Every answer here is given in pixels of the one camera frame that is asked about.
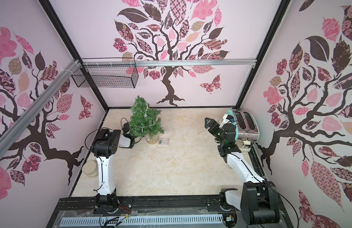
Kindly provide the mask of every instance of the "floral patterned leaf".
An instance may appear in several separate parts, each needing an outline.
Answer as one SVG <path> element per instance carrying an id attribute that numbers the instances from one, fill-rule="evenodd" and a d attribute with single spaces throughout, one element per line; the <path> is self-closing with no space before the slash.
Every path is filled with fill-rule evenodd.
<path id="1" fill-rule="evenodd" d="M 146 42 L 144 42 L 143 40 L 139 39 L 138 37 L 136 37 L 136 39 L 137 39 L 137 42 L 138 42 L 139 47 L 140 47 L 143 51 L 145 51 L 145 52 L 147 52 L 147 53 L 150 53 L 150 54 L 153 54 L 152 49 L 151 49 L 151 46 L 149 46 Z"/>
<path id="2" fill-rule="evenodd" d="M 310 173 L 316 185 L 331 199 L 333 199 L 340 207 L 341 203 L 341 190 L 338 186 L 338 181 L 334 175 L 324 165 L 313 161 L 310 168 Z"/>
<path id="3" fill-rule="evenodd" d="M 199 31 L 204 23 L 204 21 L 194 22 L 191 26 L 191 30 L 193 30 L 194 32 Z"/>
<path id="4" fill-rule="evenodd" d="M 203 74 L 211 71 L 214 68 L 212 66 L 192 66 L 192 69 L 198 74 Z"/>
<path id="5" fill-rule="evenodd" d="M 8 73 L 0 69 L 0 85 L 9 93 L 14 95 L 15 92 L 15 83 Z"/>
<path id="6" fill-rule="evenodd" d="M 318 90 L 316 88 L 312 89 L 308 94 L 307 94 L 307 100 L 310 102 L 315 102 L 315 100 L 318 98 Z"/>
<path id="7" fill-rule="evenodd" d="M 143 8 L 147 12 L 150 18 L 159 22 L 162 21 L 161 12 L 154 5 L 143 3 Z"/>
<path id="8" fill-rule="evenodd" d="M 28 67 L 30 70 L 33 69 L 33 65 L 32 65 L 32 63 L 31 63 L 31 60 L 30 60 L 28 54 L 27 54 L 25 51 L 24 51 L 23 57 L 22 57 L 21 59 L 22 59 L 22 61 L 23 61 L 23 64 L 24 64 L 26 67 Z"/>
<path id="9" fill-rule="evenodd" d="M 338 164 L 343 167 L 351 167 L 352 166 L 352 156 L 343 156 L 337 159 Z"/>
<path id="10" fill-rule="evenodd" d="M 45 68 L 45 61 L 43 56 L 41 55 L 41 52 L 39 52 L 36 56 L 35 56 L 35 65 L 38 68 L 39 71 L 44 70 Z"/>
<path id="11" fill-rule="evenodd" d="M 336 43 L 335 48 L 333 49 L 333 58 L 332 66 L 334 70 L 339 74 L 343 71 L 348 63 L 350 62 L 351 58 L 351 50 L 350 46 L 346 44 L 342 38 L 339 39 L 339 42 Z"/>
<path id="12" fill-rule="evenodd" d="M 213 24 L 213 20 L 211 20 L 209 23 L 205 24 L 205 26 L 204 26 L 204 34 L 208 33 L 208 31 L 210 30 L 212 24 Z"/>
<path id="13" fill-rule="evenodd" d="M 57 68 L 57 62 L 53 61 L 53 66 L 49 65 L 46 67 L 41 74 L 41 78 L 39 81 L 52 81 L 55 79 L 55 77 L 58 75 L 58 71 L 56 70 Z"/>
<path id="14" fill-rule="evenodd" d="M 270 109 L 267 112 L 272 113 L 275 111 L 276 108 L 277 108 L 277 104 L 274 104 L 273 106 L 270 107 Z"/>
<path id="15" fill-rule="evenodd" d="M 332 172 L 339 178 L 352 181 L 352 172 L 344 168 L 331 168 Z"/>
<path id="16" fill-rule="evenodd" d="M 352 41 L 352 6 L 341 6 L 344 10 L 342 33 Z"/>
<path id="17" fill-rule="evenodd" d="M 320 123 L 320 121 L 309 121 L 307 122 L 307 125 L 305 126 L 305 129 L 308 130 L 312 130 L 314 129 L 316 126 L 318 126 L 318 124 Z"/>
<path id="18" fill-rule="evenodd" d="M 281 83 L 281 78 L 280 76 L 275 76 L 269 82 L 272 86 L 278 86 Z"/>
<path id="19" fill-rule="evenodd" d="M 346 117 L 346 118 L 352 118 L 352 103 L 350 105 L 347 105 L 343 110 L 339 113 L 339 115 Z"/>
<path id="20" fill-rule="evenodd" d="M 314 2 L 314 0 L 305 0 L 305 2 L 301 5 L 299 11 L 305 10 L 305 9 L 308 8 L 313 2 Z"/>
<path id="21" fill-rule="evenodd" d="M 301 170 L 303 171 L 304 176 L 306 177 L 309 173 L 309 164 L 308 160 L 304 160 L 301 164 Z"/>
<path id="22" fill-rule="evenodd" d="M 292 146 L 292 156 L 295 156 L 296 153 L 298 153 L 301 150 L 301 141 L 297 141 L 293 146 Z"/>
<path id="23" fill-rule="evenodd" d="M 17 183 L 21 183 L 25 186 L 25 175 L 17 170 L 11 170 L 10 177 Z"/>
<path id="24" fill-rule="evenodd" d="M 296 72 L 295 76 L 291 80 L 290 89 L 291 89 L 291 98 L 294 99 L 300 90 L 299 70 Z"/>
<path id="25" fill-rule="evenodd" d="M 329 45 L 327 41 L 320 36 L 310 36 L 306 39 L 310 41 L 310 54 L 312 57 L 327 62 L 329 57 Z"/>
<path id="26" fill-rule="evenodd" d="M 298 43 L 290 56 L 289 67 L 292 72 L 297 69 L 297 66 L 300 64 L 302 57 L 303 57 L 303 50 L 300 47 L 300 43 Z"/>
<path id="27" fill-rule="evenodd" d="M 352 86 L 352 73 L 349 73 L 342 78 L 338 79 L 332 86 L 335 89 L 348 89 Z"/>
<path id="28" fill-rule="evenodd" d="M 189 32 L 189 22 L 186 19 L 180 28 L 180 39 L 186 37 L 187 33 Z"/>
<path id="29" fill-rule="evenodd" d="M 131 20 L 134 23 L 142 23 L 148 20 L 148 17 L 142 11 L 135 8 L 123 9 L 118 13 L 118 16 L 119 15 L 126 16 L 129 20 Z"/>
<path id="30" fill-rule="evenodd" d="M 9 71 L 11 72 L 11 74 L 20 74 L 22 67 L 21 67 L 21 62 L 20 60 L 17 58 L 14 58 L 12 60 L 9 61 Z"/>
<path id="31" fill-rule="evenodd" d="M 328 70 L 318 67 L 318 78 L 321 81 L 329 81 L 332 79 L 331 75 L 329 74 Z"/>
<path id="32" fill-rule="evenodd" d="M 30 147 L 31 151 L 33 151 L 34 153 L 41 154 L 41 150 L 40 150 L 40 145 L 39 144 L 30 143 L 29 147 Z"/>
<path id="33" fill-rule="evenodd" d="M 47 128 L 45 129 L 45 134 L 47 135 L 47 137 L 55 139 L 53 132 Z"/>
<path id="34" fill-rule="evenodd" d="M 311 81 L 313 79 L 312 73 L 303 67 L 303 79 L 306 81 Z"/>

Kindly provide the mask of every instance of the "pink wallpaper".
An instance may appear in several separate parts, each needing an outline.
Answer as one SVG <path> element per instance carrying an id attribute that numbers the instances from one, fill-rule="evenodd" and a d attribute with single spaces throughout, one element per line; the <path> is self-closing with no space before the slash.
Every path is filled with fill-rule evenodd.
<path id="1" fill-rule="evenodd" d="M 0 137 L 70 61 L 37 1 L 0 2 Z M 63 84 L 0 159 L 0 227 L 46 226 L 103 116 L 91 89 Z"/>
<path id="2" fill-rule="evenodd" d="M 352 227 L 352 1 L 294 1 L 243 107 L 300 227 Z"/>

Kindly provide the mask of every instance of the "black cable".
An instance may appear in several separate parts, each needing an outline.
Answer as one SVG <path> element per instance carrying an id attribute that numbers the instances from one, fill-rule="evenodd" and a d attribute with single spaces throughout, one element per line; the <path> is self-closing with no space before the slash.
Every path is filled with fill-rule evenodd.
<path id="1" fill-rule="evenodd" d="M 249 171 L 249 173 L 252 175 L 252 177 L 253 177 L 254 179 L 256 179 L 258 182 L 264 184 L 267 188 L 273 190 L 274 192 L 276 192 L 277 194 L 279 194 L 281 197 L 283 197 L 286 201 L 288 201 L 288 203 L 291 205 L 292 209 L 294 209 L 294 212 L 295 212 L 295 215 L 296 215 L 296 218 L 297 218 L 297 227 L 296 227 L 296 228 L 299 228 L 299 216 L 297 215 L 297 212 L 296 212 L 296 210 L 295 210 L 295 207 L 290 203 L 290 201 L 289 201 L 287 198 L 285 198 L 283 195 L 281 195 L 278 191 L 276 191 L 275 189 L 273 189 L 273 188 L 269 187 L 268 185 L 266 185 L 266 183 L 263 183 L 263 182 L 261 182 L 260 180 L 258 180 L 258 179 L 252 174 L 252 172 L 249 170 L 249 168 L 247 167 L 247 165 L 246 165 L 244 162 L 243 162 L 243 164 L 245 165 L 245 167 L 247 168 L 247 170 Z"/>

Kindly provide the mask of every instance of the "tree wall mural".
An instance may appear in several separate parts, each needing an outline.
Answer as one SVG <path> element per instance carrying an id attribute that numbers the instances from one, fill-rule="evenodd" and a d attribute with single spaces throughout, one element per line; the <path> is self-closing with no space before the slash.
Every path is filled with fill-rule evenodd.
<path id="1" fill-rule="evenodd" d="M 123 60 L 134 57 L 144 60 L 224 59 L 228 51 L 221 50 L 227 39 L 220 39 L 222 13 L 217 0 L 122 0 L 131 8 L 119 12 L 115 20 L 121 38 L 115 38 L 114 48 L 123 53 Z M 124 16 L 132 23 L 122 23 Z M 212 66 L 138 67 L 144 78 L 160 79 L 168 94 L 157 103 L 183 101 L 175 94 L 169 78 L 188 74 L 196 77 L 213 70 Z M 207 92 L 220 88 L 220 75 L 213 82 L 200 84 Z"/>
<path id="2" fill-rule="evenodd" d="M 352 141 L 345 138 L 352 135 L 352 6 L 341 8 L 341 25 L 334 18 L 323 18 L 325 38 L 307 37 L 310 50 L 303 50 L 298 43 L 290 58 L 277 64 L 277 76 L 263 93 L 271 105 L 267 112 L 274 132 L 270 144 L 258 144 L 258 148 L 262 163 L 266 162 L 272 174 L 271 156 L 280 140 L 288 138 L 286 146 L 292 149 L 294 159 L 301 159 L 304 176 L 311 175 L 318 188 L 343 210 L 343 200 L 352 203 L 352 156 L 344 149 L 331 148 L 352 148 Z M 339 227 L 327 217 L 314 215 L 310 204 L 302 205 L 301 218 L 313 221 L 313 227 Z"/>

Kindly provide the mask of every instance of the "wall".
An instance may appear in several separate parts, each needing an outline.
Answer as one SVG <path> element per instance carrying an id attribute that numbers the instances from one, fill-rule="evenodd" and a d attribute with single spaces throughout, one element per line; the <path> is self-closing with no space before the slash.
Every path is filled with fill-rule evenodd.
<path id="1" fill-rule="evenodd" d="M 242 107 L 300 227 L 352 227 L 352 0 L 293 1 Z"/>
<path id="2" fill-rule="evenodd" d="M 280 1 L 107 0 L 96 7 L 88 0 L 51 3 L 82 58 L 152 61 L 254 59 Z M 250 65 L 139 67 L 135 89 L 100 91 L 110 107 L 132 106 L 137 95 L 154 107 L 235 105 L 249 70 Z"/>
<path id="3" fill-rule="evenodd" d="M 0 136 L 72 57 L 36 0 L 0 1 Z M 0 227 L 45 227 L 104 110 L 67 81 L 0 160 Z"/>

